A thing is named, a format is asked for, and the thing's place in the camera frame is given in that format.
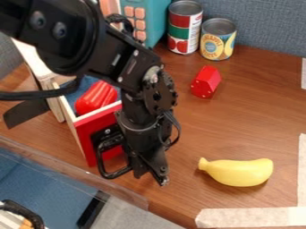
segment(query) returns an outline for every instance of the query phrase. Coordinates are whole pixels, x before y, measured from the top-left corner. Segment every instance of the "masking tape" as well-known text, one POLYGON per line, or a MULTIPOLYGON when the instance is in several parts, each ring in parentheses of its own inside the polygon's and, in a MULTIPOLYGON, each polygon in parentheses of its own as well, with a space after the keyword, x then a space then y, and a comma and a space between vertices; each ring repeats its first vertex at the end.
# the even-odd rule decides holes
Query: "masking tape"
POLYGON ((306 89, 306 58, 302 59, 302 89, 306 89))
POLYGON ((300 135, 299 142, 298 206, 290 208, 202 209, 195 222, 198 228, 306 226, 305 134, 300 135))
POLYGON ((306 134, 303 133, 299 147, 298 207, 306 207, 306 134))
POLYGON ((203 209, 196 218, 198 228, 263 227, 306 225, 302 208, 203 209))

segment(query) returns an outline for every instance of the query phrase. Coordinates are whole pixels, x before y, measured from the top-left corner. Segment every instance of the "table surface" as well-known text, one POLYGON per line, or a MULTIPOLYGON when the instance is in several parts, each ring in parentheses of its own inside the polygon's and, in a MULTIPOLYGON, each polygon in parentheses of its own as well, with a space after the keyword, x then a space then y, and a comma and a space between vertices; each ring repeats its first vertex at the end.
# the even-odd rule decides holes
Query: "table surface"
MULTIPOLYGON (((166 70, 179 92, 175 115, 182 138, 167 152, 170 184, 159 187, 150 174, 140 180, 132 173, 114 180, 148 198, 149 210, 188 228, 203 208, 268 208, 296 206, 298 137, 306 132, 306 92, 301 89, 300 57, 238 46, 234 56, 210 62, 199 53, 176 55, 160 44, 166 70), (222 82, 211 99, 190 93, 191 80, 203 65, 218 68, 222 82), (215 182, 198 171, 199 159, 252 160, 268 157, 275 162, 271 179, 252 188, 234 188, 215 182)), ((1 81, 0 90, 34 89, 23 65, 1 81)), ((15 102, 1 102, 0 115, 15 102)), ((3 136, 42 150, 94 174, 88 168, 68 126, 49 112, 7 130, 3 136)))

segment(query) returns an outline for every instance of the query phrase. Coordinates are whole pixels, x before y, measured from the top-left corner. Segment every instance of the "red box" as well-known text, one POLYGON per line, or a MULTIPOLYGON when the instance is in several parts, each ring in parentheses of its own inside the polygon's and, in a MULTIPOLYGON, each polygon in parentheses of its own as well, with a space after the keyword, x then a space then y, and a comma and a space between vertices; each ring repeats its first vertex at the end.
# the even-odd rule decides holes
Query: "red box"
POLYGON ((191 93, 199 98, 211 98, 221 82, 217 68, 204 66, 191 83, 191 93))

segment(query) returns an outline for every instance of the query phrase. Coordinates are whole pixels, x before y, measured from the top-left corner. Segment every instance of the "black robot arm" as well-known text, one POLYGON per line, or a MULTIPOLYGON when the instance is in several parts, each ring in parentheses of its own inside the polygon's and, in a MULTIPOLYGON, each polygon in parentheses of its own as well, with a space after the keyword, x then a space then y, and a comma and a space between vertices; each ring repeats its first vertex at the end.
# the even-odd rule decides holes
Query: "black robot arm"
POLYGON ((166 183, 165 151, 173 144, 172 126, 180 126, 172 110, 177 93, 159 56, 106 23, 90 0, 0 0, 0 30, 33 45, 55 73, 88 74, 121 88, 118 126, 94 136, 99 171, 107 179, 151 172, 160 185, 166 183), (117 144, 128 165, 110 174, 100 154, 117 144))

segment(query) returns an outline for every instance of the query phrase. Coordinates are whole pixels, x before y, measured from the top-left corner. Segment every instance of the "tin can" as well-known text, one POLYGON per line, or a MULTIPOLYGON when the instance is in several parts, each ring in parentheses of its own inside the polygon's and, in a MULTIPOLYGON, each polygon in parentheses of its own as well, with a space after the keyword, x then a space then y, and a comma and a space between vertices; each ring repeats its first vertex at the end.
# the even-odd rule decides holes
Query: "tin can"
POLYGON ((188 55, 199 47, 200 25, 203 18, 201 4, 178 1, 169 6, 168 47, 171 51, 188 55))
POLYGON ((208 60, 228 59, 234 51, 236 34, 236 26, 230 20, 214 18, 205 21, 202 26, 200 53, 208 60))

